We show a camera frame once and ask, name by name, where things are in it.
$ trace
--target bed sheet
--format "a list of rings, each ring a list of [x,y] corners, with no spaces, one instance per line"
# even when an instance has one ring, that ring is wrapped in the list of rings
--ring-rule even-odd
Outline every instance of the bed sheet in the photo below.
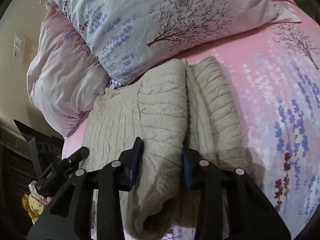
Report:
[[[278,1],[302,23],[264,25],[178,57],[221,63],[239,112],[246,171],[295,238],[320,203],[320,26],[292,0]],[[66,139],[63,157],[81,146],[85,124]],[[191,240],[194,232],[172,227],[163,239]]]

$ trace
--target floral pillow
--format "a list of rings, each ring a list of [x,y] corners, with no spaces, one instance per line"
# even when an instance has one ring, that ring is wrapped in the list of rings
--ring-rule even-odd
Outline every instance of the floral pillow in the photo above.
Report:
[[[41,25],[38,54],[27,73],[29,99],[67,137],[103,95],[109,76],[53,0]]]
[[[122,85],[181,51],[292,15],[270,0],[54,1]]]

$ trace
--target cable knit sweater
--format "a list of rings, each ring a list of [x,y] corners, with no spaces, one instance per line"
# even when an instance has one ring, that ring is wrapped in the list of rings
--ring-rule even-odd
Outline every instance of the cable knit sweater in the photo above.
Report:
[[[245,165],[235,104],[213,57],[196,65],[174,59],[133,85],[106,89],[88,118],[82,167],[118,159],[137,136],[145,145],[137,185],[120,193],[124,229],[136,239],[160,239],[172,224],[196,226],[199,194],[181,179],[183,145],[223,169]]]

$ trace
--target beige sweater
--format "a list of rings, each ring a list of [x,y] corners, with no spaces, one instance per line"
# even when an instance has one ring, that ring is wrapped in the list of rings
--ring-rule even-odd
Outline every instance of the beige sweater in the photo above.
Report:
[[[120,193],[124,229],[136,239],[160,239],[172,224],[196,226],[199,197],[181,179],[183,144],[220,168],[245,165],[235,104],[213,57],[196,65],[175,59],[131,86],[106,89],[88,118],[82,167],[101,169],[137,136],[145,145],[137,185]]]

